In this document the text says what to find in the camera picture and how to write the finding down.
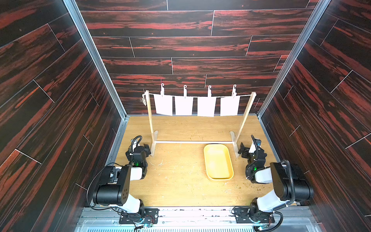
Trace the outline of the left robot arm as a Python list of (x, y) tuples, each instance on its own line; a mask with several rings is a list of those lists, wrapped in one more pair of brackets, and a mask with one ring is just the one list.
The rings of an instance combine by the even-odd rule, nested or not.
[(130, 182), (144, 179), (147, 174), (149, 145), (131, 146), (126, 152), (129, 164), (116, 167), (112, 162), (94, 177), (87, 190), (87, 204), (105, 206), (105, 209), (122, 210), (126, 214), (145, 216), (141, 199), (129, 193)]

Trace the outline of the white postcard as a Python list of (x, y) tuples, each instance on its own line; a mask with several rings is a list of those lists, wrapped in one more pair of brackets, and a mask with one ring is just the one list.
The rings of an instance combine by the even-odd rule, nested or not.
[(156, 113), (160, 115), (173, 115), (173, 97), (169, 95), (154, 94)]
[(240, 96), (224, 97), (220, 99), (220, 116), (238, 115)]
[(193, 97), (175, 96), (175, 114), (177, 116), (191, 116)]
[(197, 116), (214, 117), (216, 97), (197, 98)]

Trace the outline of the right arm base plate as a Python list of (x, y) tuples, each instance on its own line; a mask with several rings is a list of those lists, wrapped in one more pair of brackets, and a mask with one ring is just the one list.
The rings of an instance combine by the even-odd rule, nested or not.
[(274, 223), (274, 217), (270, 212), (263, 212), (249, 207), (235, 206), (231, 213), (234, 215), (236, 222), (241, 223), (255, 223), (255, 224), (270, 224)]

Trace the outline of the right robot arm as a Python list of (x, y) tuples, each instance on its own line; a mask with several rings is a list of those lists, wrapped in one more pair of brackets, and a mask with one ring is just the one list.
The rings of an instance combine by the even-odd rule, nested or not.
[(255, 144), (249, 148), (241, 144), (238, 154), (248, 161), (247, 180), (254, 184), (273, 184), (273, 190), (255, 198), (246, 211), (235, 210), (242, 219), (248, 217), (254, 223), (272, 223), (274, 212), (314, 197), (314, 189), (298, 165), (285, 159), (265, 166), (267, 154)]

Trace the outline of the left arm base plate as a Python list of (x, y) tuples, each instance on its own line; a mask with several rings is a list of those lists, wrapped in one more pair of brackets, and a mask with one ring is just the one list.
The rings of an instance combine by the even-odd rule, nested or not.
[(144, 210), (140, 210), (139, 213), (121, 213), (119, 218), (119, 224), (157, 224), (159, 218), (158, 208), (145, 207)]

